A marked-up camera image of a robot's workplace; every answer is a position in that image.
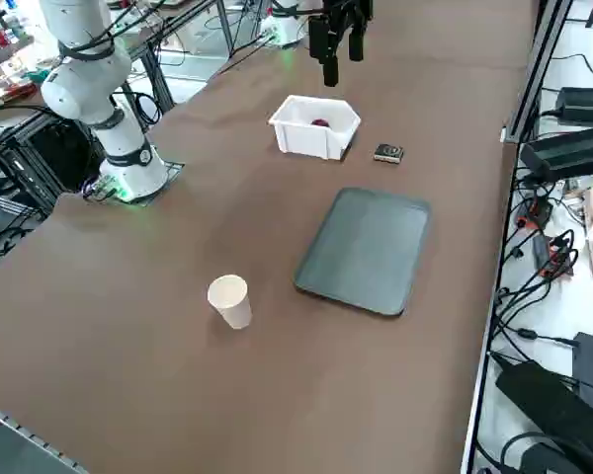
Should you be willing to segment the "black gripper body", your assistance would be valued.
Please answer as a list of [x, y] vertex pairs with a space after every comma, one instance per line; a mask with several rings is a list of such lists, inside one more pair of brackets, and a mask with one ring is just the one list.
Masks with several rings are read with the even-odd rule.
[[323, 10], [332, 19], [348, 16], [350, 19], [370, 21], [373, 18], [372, 0], [324, 0]]

